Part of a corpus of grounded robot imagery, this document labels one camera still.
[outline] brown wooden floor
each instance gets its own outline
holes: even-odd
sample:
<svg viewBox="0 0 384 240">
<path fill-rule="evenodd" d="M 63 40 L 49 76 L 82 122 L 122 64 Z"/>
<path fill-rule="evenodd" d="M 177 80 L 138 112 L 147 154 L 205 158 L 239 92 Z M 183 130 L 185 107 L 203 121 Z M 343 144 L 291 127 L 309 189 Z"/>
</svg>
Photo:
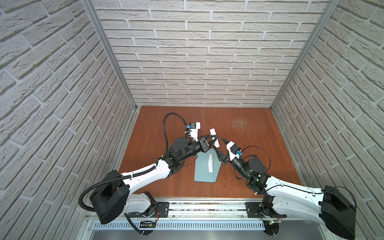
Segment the brown wooden floor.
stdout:
<svg viewBox="0 0 384 240">
<path fill-rule="evenodd" d="M 268 173 L 281 180 L 301 184 L 292 160 L 284 144 L 277 124 L 268 108 L 189 108 L 143 106 L 137 118 L 119 172 L 129 172 L 154 163 L 165 151 L 162 130 L 164 115 L 169 112 L 180 114 L 187 123 L 201 122 L 199 136 L 209 135 L 215 128 L 220 139 L 220 150 L 227 150 L 221 138 L 235 142 L 242 149 L 249 145 L 264 148 L 271 157 L 272 166 Z M 175 115 L 167 118 L 166 130 L 169 145 L 184 136 L 184 124 Z M 266 167 L 268 157 L 257 148 L 248 148 L 245 156 L 256 154 Z M 195 164 L 183 167 L 177 174 L 153 182 L 137 193 L 150 192 L 154 197 L 234 197 L 255 198 L 245 180 L 237 180 L 230 164 L 221 166 L 216 182 L 195 182 Z"/>
</svg>

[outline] light blue cloth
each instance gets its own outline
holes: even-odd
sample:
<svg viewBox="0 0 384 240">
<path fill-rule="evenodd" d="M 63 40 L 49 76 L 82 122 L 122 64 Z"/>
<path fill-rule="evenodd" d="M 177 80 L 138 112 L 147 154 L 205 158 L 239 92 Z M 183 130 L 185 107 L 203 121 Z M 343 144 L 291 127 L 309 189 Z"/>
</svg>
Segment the light blue cloth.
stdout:
<svg viewBox="0 0 384 240">
<path fill-rule="evenodd" d="M 212 170 L 208 170 L 209 154 L 212 154 Z M 200 152 L 197 155 L 195 164 L 195 181 L 196 182 L 216 182 L 219 173 L 221 162 L 218 160 L 217 154 L 214 149 L 208 152 Z"/>
</svg>

